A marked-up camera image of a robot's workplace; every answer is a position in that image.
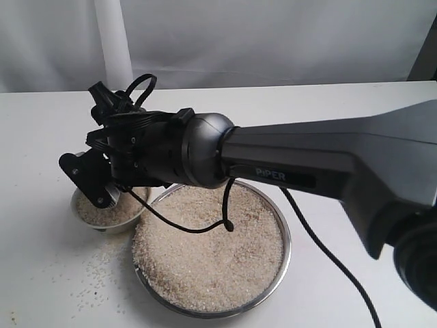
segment white table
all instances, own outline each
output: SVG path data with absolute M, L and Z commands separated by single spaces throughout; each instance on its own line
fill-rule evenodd
M 435 82 L 408 82 L 158 90 L 146 105 L 219 112 L 250 126 L 371 115 L 434 98 Z M 357 291 L 305 234 L 280 191 L 257 183 L 292 234 L 279 289 L 227 320 L 194 320 L 157 304 L 124 260 L 128 251 L 116 251 L 121 242 L 88 230 L 69 209 L 74 185 L 57 161 L 87 149 L 85 135 L 96 128 L 92 105 L 87 92 L 0 94 L 0 327 L 372 327 Z M 322 241 L 366 287 L 383 327 L 437 327 L 437 313 L 398 278 L 390 247 L 372 260 L 336 201 L 294 194 Z

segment robotic arm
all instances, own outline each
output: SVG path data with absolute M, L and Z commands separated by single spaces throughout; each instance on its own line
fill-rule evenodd
M 102 83 L 89 89 L 104 127 L 59 164 L 99 208 L 120 190 L 246 178 L 339 200 L 368 254 L 384 244 L 405 284 L 437 311 L 437 100 L 382 115 L 235 127 L 218 113 L 145 111 Z

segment white curtain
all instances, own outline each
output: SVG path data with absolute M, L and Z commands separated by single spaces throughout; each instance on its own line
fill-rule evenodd
M 0 92 L 405 80 L 436 0 L 3 0 Z

